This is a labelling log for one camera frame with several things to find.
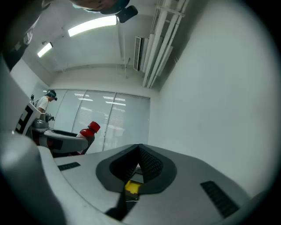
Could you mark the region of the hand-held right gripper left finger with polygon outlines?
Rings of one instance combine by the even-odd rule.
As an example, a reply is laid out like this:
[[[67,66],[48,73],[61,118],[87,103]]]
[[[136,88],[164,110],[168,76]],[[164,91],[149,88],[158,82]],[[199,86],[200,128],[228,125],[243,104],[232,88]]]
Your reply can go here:
[[[78,163],[62,170],[67,182],[92,206],[107,212],[125,202],[124,187],[129,181],[137,161],[138,145],[125,145],[115,149],[55,158],[60,167]]]

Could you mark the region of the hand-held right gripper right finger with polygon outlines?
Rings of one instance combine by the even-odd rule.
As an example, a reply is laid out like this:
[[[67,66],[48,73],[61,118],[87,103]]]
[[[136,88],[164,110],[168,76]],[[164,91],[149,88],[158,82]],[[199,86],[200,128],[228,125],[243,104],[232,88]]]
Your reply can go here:
[[[250,196],[235,181],[206,162],[191,156],[149,146],[171,159],[177,174],[174,181],[158,194],[141,195],[138,203],[123,219],[129,225],[212,225],[223,219],[201,183],[212,181],[238,207],[250,201]]]

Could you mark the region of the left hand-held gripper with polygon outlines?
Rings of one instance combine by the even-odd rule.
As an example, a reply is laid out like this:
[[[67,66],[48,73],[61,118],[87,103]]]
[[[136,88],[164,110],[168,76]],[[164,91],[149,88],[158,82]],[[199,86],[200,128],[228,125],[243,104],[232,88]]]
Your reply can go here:
[[[31,95],[40,98],[49,89],[24,62],[19,60],[12,70],[0,56],[0,133],[15,131]],[[85,150],[88,141],[77,138],[77,133],[55,130],[45,131],[43,145],[55,153]]]

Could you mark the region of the dark brown object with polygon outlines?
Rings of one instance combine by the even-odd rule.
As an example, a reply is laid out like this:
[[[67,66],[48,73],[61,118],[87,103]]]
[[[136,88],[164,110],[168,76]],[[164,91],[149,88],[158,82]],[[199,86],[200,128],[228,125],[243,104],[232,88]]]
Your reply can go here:
[[[84,155],[90,145],[94,142],[95,140],[95,134],[99,131],[100,125],[94,121],[92,121],[87,129],[82,129],[77,135],[77,138],[84,138],[88,141],[88,147],[86,147],[85,150],[81,151],[76,151],[76,152],[71,152],[68,154],[68,156],[76,156],[76,155]]]

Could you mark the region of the yellow tray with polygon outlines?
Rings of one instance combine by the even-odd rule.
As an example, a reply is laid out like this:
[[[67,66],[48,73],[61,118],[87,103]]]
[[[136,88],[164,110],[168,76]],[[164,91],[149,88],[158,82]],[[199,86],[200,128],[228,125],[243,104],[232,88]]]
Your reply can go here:
[[[139,188],[143,185],[143,183],[129,180],[125,185],[125,190],[130,192],[131,194],[138,194]]]

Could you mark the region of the long ceiling light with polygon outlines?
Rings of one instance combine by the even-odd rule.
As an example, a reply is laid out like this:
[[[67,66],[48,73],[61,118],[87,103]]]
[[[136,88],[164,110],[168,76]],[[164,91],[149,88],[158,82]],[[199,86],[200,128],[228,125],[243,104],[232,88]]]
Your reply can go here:
[[[117,17],[115,15],[101,17],[101,18],[97,18],[97,19],[93,19],[93,20],[84,22],[82,24],[79,24],[79,25],[69,29],[68,34],[70,37],[72,37],[79,33],[82,33],[82,32],[85,32],[85,31],[88,31],[91,29],[96,29],[96,28],[111,26],[111,25],[116,25],[116,24],[117,24]]]
[[[50,49],[53,48],[53,44],[51,42],[47,43],[38,53],[38,57],[41,58],[45,53],[47,53]]]

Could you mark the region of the white air conditioner vent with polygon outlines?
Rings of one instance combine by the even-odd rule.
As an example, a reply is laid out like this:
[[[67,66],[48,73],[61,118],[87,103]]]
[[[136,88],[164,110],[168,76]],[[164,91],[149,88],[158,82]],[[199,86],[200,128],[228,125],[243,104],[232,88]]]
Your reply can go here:
[[[136,71],[143,71],[149,39],[140,36],[135,37],[133,68]]]

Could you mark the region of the person's black clothing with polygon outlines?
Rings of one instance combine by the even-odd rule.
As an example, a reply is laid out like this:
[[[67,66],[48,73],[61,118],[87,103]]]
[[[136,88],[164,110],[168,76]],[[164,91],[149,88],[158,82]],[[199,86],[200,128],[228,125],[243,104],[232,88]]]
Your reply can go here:
[[[9,70],[22,58],[48,0],[0,0],[0,53]]]

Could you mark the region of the white ceiling pipe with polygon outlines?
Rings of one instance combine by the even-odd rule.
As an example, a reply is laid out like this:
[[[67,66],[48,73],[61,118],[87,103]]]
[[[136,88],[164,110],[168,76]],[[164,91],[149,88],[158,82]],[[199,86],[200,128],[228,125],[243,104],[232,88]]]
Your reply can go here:
[[[167,8],[167,16],[168,14],[171,14],[171,20],[169,22],[168,28],[166,30],[166,33],[164,35],[163,41],[161,44],[160,40],[158,45],[160,45],[159,51],[155,52],[154,59],[152,62],[152,66],[150,69],[150,73],[148,75],[146,88],[152,88],[156,78],[161,75],[161,72],[167,62],[167,59],[169,58],[169,55],[172,50],[172,42],[174,40],[174,37],[177,33],[177,30],[179,28],[180,22],[182,18],[185,17],[185,10],[187,8],[187,5],[190,0],[178,0],[177,5],[174,9]]]
[[[163,2],[163,4],[161,5],[159,18],[157,20],[157,24],[156,24],[156,28],[155,28],[155,35],[154,35],[153,43],[151,46],[150,55],[149,55],[148,63],[147,63],[147,68],[145,71],[145,76],[144,76],[144,80],[143,80],[143,84],[142,84],[143,87],[146,86],[148,75],[150,73],[150,69],[151,69],[154,55],[156,52],[156,48],[159,43],[159,38],[161,36],[162,29],[163,29],[163,26],[164,26],[164,23],[165,23],[165,20],[167,17],[167,13],[168,13],[167,8],[170,7],[171,3],[172,3],[172,0],[165,0]]]

